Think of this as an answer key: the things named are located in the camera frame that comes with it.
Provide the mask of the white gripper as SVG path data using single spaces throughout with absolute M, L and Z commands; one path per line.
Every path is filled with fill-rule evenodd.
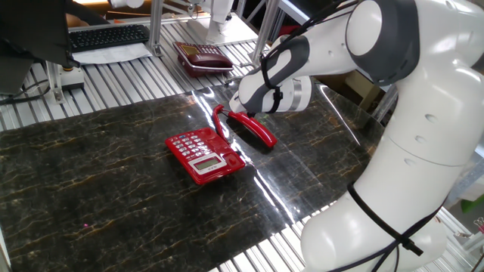
M 245 104 L 241 101 L 239 94 L 234 94 L 229 101 L 229 107 L 234 113 L 246 113 L 247 108 Z

